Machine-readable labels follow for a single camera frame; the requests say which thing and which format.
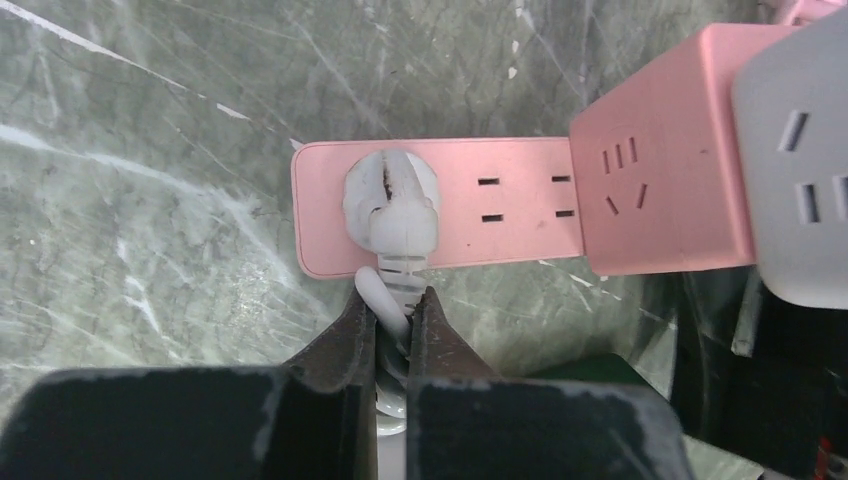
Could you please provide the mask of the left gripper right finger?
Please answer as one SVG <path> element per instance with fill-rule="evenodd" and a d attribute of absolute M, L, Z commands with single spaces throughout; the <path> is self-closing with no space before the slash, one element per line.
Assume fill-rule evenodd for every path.
<path fill-rule="evenodd" d="M 410 479 L 689 479 L 668 402 L 638 384 L 511 379 L 449 324 L 428 288 L 412 320 Z"/>

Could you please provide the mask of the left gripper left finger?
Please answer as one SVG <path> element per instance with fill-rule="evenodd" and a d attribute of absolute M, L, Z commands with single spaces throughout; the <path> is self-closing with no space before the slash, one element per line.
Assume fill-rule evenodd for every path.
<path fill-rule="evenodd" d="M 279 365 L 60 370 L 15 405 L 5 479 L 372 479 L 375 319 L 357 294 Z"/>

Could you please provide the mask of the white cube socket top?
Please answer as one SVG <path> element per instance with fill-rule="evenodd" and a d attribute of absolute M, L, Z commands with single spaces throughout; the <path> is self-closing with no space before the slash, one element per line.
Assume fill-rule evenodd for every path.
<path fill-rule="evenodd" d="M 847 307 L 847 10 L 769 46 L 732 102 L 756 263 L 805 307 Z"/>

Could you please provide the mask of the dark green cube socket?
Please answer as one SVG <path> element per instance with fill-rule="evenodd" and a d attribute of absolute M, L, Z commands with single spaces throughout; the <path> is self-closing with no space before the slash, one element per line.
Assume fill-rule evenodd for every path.
<path fill-rule="evenodd" d="M 527 377 L 538 380 L 574 380 L 650 386 L 624 358 L 615 353 L 569 361 L 529 373 Z"/>

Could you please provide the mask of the pink cube socket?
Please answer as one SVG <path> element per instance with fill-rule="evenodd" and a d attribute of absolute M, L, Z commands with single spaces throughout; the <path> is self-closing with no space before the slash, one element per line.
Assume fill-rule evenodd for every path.
<path fill-rule="evenodd" d="M 744 64 L 789 33 L 787 26 L 710 24 L 575 117 L 571 156 L 595 273 L 754 262 L 731 87 Z"/>

